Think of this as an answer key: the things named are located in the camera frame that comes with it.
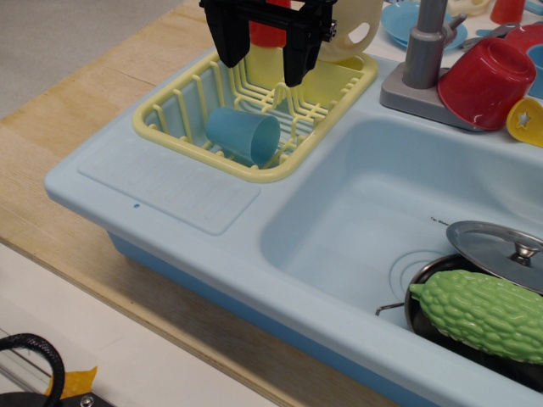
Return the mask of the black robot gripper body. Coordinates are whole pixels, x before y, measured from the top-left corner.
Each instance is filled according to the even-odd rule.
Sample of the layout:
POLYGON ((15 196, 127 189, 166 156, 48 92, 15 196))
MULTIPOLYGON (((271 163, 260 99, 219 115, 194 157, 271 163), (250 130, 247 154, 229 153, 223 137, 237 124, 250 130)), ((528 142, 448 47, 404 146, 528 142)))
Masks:
POLYGON ((298 9, 287 8, 268 1, 200 1, 205 7, 236 7, 238 15, 247 19, 287 30, 290 25, 320 26, 322 40, 330 42, 336 34, 333 5, 336 1, 300 1, 298 9))

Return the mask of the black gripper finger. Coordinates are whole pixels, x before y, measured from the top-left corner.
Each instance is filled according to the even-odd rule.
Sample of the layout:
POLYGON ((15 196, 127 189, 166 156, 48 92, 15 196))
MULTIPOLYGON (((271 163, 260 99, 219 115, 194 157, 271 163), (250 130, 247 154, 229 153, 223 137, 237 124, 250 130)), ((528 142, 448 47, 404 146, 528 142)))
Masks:
POLYGON ((290 25, 283 47, 284 82, 289 87, 302 83, 305 75, 315 68, 322 43, 320 26, 290 25))
POLYGON ((236 7, 205 7, 207 25, 222 63, 235 67, 249 52, 249 21, 236 7))

